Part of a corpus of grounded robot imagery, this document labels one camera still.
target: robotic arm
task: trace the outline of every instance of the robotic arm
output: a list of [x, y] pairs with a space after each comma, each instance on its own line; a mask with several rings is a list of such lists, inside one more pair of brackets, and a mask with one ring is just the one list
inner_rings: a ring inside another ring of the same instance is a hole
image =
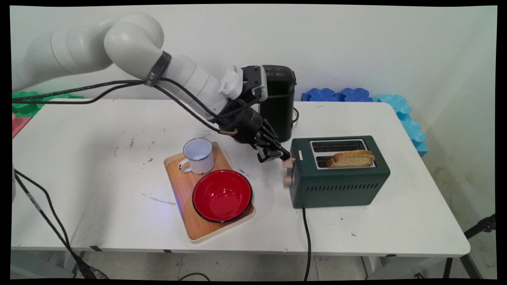
[[[233, 65], [218, 80], [191, 58], [171, 57], [163, 52], [163, 43], [160, 23], [145, 13], [47, 33], [30, 44], [23, 59], [13, 59], [12, 91], [58, 77], [95, 72], [114, 63], [147, 85], [156, 83], [168, 90], [206, 120], [217, 123], [220, 130], [237, 130], [232, 137], [256, 149], [260, 162], [290, 157], [269, 122], [254, 109], [248, 107], [232, 116], [221, 117], [254, 100], [267, 99], [268, 83], [262, 66]], [[217, 116], [176, 85], [158, 81], [159, 78], [178, 82]]]

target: light blue foam block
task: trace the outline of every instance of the light blue foam block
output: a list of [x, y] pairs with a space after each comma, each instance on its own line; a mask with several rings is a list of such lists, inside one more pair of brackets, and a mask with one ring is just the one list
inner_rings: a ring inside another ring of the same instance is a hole
[[426, 135], [423, 132], [421, 132], [421, 130], [420, 130], [421, 125], [419, 125], [417, 122], [412, 120], [410, 115], [407, 115], [407, 117], [404, 120], [400, 120], [400, 121], [401, 121], [403, 127], [405, 128], [405, 131], [409, 135], [410, 140], [412, 141], [414, 146], [417, 148], [426, 139]]
[[423, 157], [428, 152], [428, 147], [425, 143], [421, 143], [418, 147], [415, 148], [417, 153], [419, 153], [420, 157]]
[[382, 95], [379, 98], [379, 102], [384, 102], [391, 105], [400, 120], [406, 118], [412, 110], [407, 105], [407, 100], [399, 95]]

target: toaster vent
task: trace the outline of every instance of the toaster vent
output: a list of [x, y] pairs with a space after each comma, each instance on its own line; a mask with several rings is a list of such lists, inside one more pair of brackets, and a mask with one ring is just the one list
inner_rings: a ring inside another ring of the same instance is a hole
[[377, 184], [345, 184], [345, 185], [325, 185], [325, 186], [308, 186], [306, 191], [334, 191], [334, 190], [348, 190], [348, 189], [374, 189]]

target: power cord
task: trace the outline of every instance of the power cord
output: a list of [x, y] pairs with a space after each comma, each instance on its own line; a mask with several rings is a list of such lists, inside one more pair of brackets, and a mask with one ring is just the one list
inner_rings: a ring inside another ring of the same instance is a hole
[[191, 276], [191, 275], [201, 275], [201, 276], [204, 276], [204, 278], [206, 278], [206, 280], [208, 280], [208, 281], [209, 281], [208, 276], [206, 276], [206, 275], [204, 275], [204, 274], [202, 274], [202, 273], [190, 273], [190, 274], [187, 274], [187, 275], [183, 276], [182, 278], [178, 279], [178, 281], [181, 281], [181, 280], [183, 280], [183, 279], [185, 279], [186, 277]]
[[296, 118], [292, 120], [292, 123], [294, 124], [299, 119], [299, 111], [296, 108], [293, 108], [294, 111], [296, 111]]
[[[192, 98], [195, 98], [195, 101], [198, 102], [198, 104], [204, 106], [204, 104], [199, 99], [197, 99], [189, 90], [187, 90], [181, 84], [177, 83], [176, 81], [170, 80], [170, 79], [167, 79], [167, 80], [170, 81], [173, 84], [175, 83], [175, 85], [177, 85], [178, 87], [180, 87], [185, 93], [187, 93]], [[66, 93], [70, 93], [70, 92], [81, 91], [81, 90], [88, 90], [88, 89], [93, 89], [93, 88], [98, 88], [98, 87], [103, 87], [103, 86], [113, 85], [113, 84], [119, 84], [119, 83], [125, 83], [125, 82], [127, 82], [127, 84], [123, 84], [123, 85], [120, 85], [120, 86], [115, 86], [113, 88], [109, 88], [109, 89], [105, 90], [104, 92], [102, 92], [99, 96], [95, 97], [94, 99], [87, 100], [87, 101], [76, 101], [76, 102], [72, 102], [72, 101], [28, 101], [28, 100], [31, 100], [31, 99], [51, 97], [51, 96], [55, 96], [55, 95], [59, 95], [59, 94], [66, 94]], [[105, 82], [105, 83], [101, 83], [101, 84], [95, 84], [95, 85], [90, 85], [90, 86], [85, 86], [85, 87], [80, 87], [80, 88], [68, 89], [68, 90], [63, 90], [63, 91], [58, 91], [58, 92], [52, 92], [52, 93], [47, 93], [47, 94], [42, 94], [42, 95], [25, 96], [25, 97], [21, 97], [21, 98], [17, 98], [17, 99], [12, 100], [12, 103], [25, 103], [25, 104], [90, 104], [90, 103], [98, 101], [99, 99], [101, 99], [102, 97], [106, 96], [107, 94], [109, 94], [110, 92], [112, 92], [114, 90], [125, 88], [125, 87], [130, 87], [130, 86], [135, 86], [135, 85], [141, 85], [143, 83], [144, 82], [142, 80], [111, 81], [111, 82]], [[210, 128], [211, 130], [213, 130], [213, 131], [215, 131], [215, 132], [217, 132], [219, 134], [225, 134], [225, 135], [231, 135], [231, 136], [237, 134], [237, 132], [238, 132], [237, 130], [226, 131], [226, 130], [220, 130], [220, 129], [217, 129], [215, 127], [212, 127], [211, 125], [209, 125], [208, 123], [206, 123], [203, 119], [201, 119], [199, 116], [197, 116], [194, 112], [192, 112], [183, 103], [181, 103], [180, 100], [178, 100], [172, 94], [170, 94], [169, 92], [167, 92], [165, 89], [161, 88], [160, 86], [154, 86], [154, 87], [157, 90], [163, 92], [165, 95], [167, 95], [171, 99], [173, 99], [185, 111], [187, 111], [190, 115], [192, 115], [199, 122], [201, 122], [202, 124], [204, 124], [206, 127]], [[256, 98], [254, 101], [252, 101], [249, 104], [246, 104], [246, 105], [244, 105], [244, 106], [242, 106], [242, 107], [240, 107], [240, 108], [238, 108], [238, 109], [236, 109], [234, 111], [231, 111], [231, 112], [229, 112], [227, 114], [220, 115], [219, 118], [230, 117], [231, 115], [233, 115], [233, 114], [235, 114], [235, 113], [237, 113], [239, 111], [242, 111], [242, 110], [244, 110], [244, 109], [252, 106], [253, 104], [255, 104], [258, 101], [259, 101], [259, 99]], [[209, 110], [208, 108], [205, 108], [205, 110], [207, 112], [209, 112], [212, 116], [217, 116], [215, 113], [211, 112], [211, 110]]]
[[113, 88], [109, 88], [109, 89], [105, 90], [104, 92], [102, 92], [99, 96], [93, 98], [92, 100], [88, 100], [88, 101], [76, 101], [76, 102], [73, 102], [73, 101], [28, 101], [28, 100], [30, 100], [33, 97], [43, 98], [43, 97], [55, 96], [55, 93], [57, 93], [56, 95], [58, 95], [58, 94], [65, 94], [65, 93], [68, 93], [69, 90], [78, 90], [78, 89], [87, 90], [87, 89], [97, 88], [97, 87], [101, 87], [101, 86], [99, 86], [100, 84], [91, 85], [91, 86], [94, 86], [94, 87], [85, 86], [85, 87], [81, 87], [81, 88], [63, 90], [63, 91], [54, 92], [54, 93], [48, 93], [48, 94], [43, 94], [43, 95], [25, 96], [25, 97], [21, 97], [21, 98], [17, 98], [15, 100], [12, 100], [12, 103], [21, 103], [21, 104], [64, 104], [64, 105], [91, 104], [93, 102], [98, 101], [99, 99], [101, 99], [102, 97], [106, 96], [107, 94], [109, 94], [112, 91], [115, 91], [115, 90], [121, 89], [121, 88], [125, 88], [125, 87], [130, 87], [130, 86], [135, 86], [135, 85], [141, 85], [141, 84], [143, 84], [143, 81], [141, 81], [141, 80], [133, 80], [133, 82], [131, 82], [131, 83], [127, 83], [127, 84], [115, 86]]
[[[62, 238], [62, 236], [60, 235], [60, 233], [58, 232], [58, 230], [56, 229], [56, 227], [53, 225], [53, 223], [49, 220], [48, 216], [46, 216], [46, 214], [44, 213], [44, 211], [42, 211], [41, 207], [39, 206], [39, 204], [37, 203], [37, 201], [34, 199], [34, 197], [30, 194], [30, 192], [28, 191], [28, 189], [26, 188], [26, 186], [23, 184], [23, 181], [21, 181], [21, 179], [19, 178], [18, 175], [21, 176], [21, 177], [23, 177], [24, 179], [26, 179], [27, 181], [29, 181], [33, 185], [37, 186], [39, 189], [42, 190], [42, 192], [44, 192], [44, 194], [46, 195], [46, 198], [48, 200], [49, 207], [51, 208], [51, 212], [53, 213], [53, 216], [55, 217], [56, 221], [60, 225], [60, 228], [61, 228], [61, 230], [63, 232], [63, 235], [65, 236], [65, 240]], [[70, 247], [70, 242], [68, 240], [67, 231], [65, 230], [62, 222], [60, 221], [60, 219], [58, 218], [58, 215], [56, 214], [56, 211], [55, 211], [55, 209], [53, 207], [53, 203], [51, 202], [51, 198], [49, 197], [48, 191], [46, 191], [46, 189], [44, 189], [38, 183], [36, 183], [32, 179], [28, 178], [27, 176], [25, 176], [24, 174], [22, 174], [21, 172], [19, 172], [16, 169], [14, 169], [14, 177], [15, 177], [16, 181], [18, 182], [19, 186], [21, 187], [21, 189], [23, 189], [23, 191], [25, 192], [26, 196], [28, 196], [28, 198], [30, 199], [30, 201], [35, 206], [35, 208], [39, 211], [39, 213], [42, 215], [42, 217], [44, 218], [44, 220], [46, 220], [46, 222], [49, 224], [49, 226], [51, 227], [51, 229], [53, 229], [53, 231], [58, 236], [58, 238], [60, 239], [60, 241], [63, 243], [63, 245], [65, 246], [65, 248], [67, 248], [67, 250], [70, 252], [70, 255], [72, 255], [72, 257], [76, 261], [76, 263], [78, 265], [78, 268], [79, 268], [79, 271], [81, 272], [81, 274], [83, 275], [83, 277], [88, 278], [88, 279], [109, 279], [107, 277], [107, 275], [105, 275], [104, 273], [102, 273], [100, 270], [95, 269], [95, 268], [89, 266], [88, 264], [86, 264], [86, 262], [84, 262], [72, 250], [72, 248]]]
[[308, 273], [310, 272], [312, 245], [311, 245], [311, 241], [310, 241], [310, 231], [308, 230], [308, 225], [306, 224], [306, 211], [304, 208], [303, 208], [303, 223], [305, 224], [306, 239], [308, 240], [308, 260], [306, 261], [305, 279], [303, 280], [303, 281], [306, 281], [308, 279]]
[[25, 97], [18, 98], [18, 99], [22, 99], [22, 100], [39, 99], [39, 98], [51, 97], [51, 96], [56, 96], [56, 95], [61, 95], [61, 94], [72, 93], [72, 92], [79, 92], [79, 91], [88, 90], [88, 89], [94, 89], [94, 88], [108, 86], [108, 85], [135, 83], [135, 82], [142, 82], [142, 80], [109, 81], [109, 82], [104, 82], [104, 83], [99, 83], [99, 84], [94, 84], [94, 85], [89, 85], [89, 86], [84, 86], [84, 87], [62, 90], [62, 91], [58, 91], [58, 92], [51, 92], [51, 93], [47, 93], [47, 94], [41, 94], [41, 95], [35, 95], [35, 96], [25, 96]]

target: mug handle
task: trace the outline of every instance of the mug handle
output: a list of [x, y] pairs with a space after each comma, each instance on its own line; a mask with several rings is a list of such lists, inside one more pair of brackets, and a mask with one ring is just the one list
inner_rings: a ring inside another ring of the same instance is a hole
[[182, 172], [189, 172], [191, 169], [190, 169], [190, 166], [187, 167], [187, 168], [182, 168], [182, 166], [185, 164], [185, 163], [188, 163], [189, 162], [189, 159], [186, 158], [184, 160], [182, 160], [180, 163], [179, 163], [179, 169], [182, 171]]

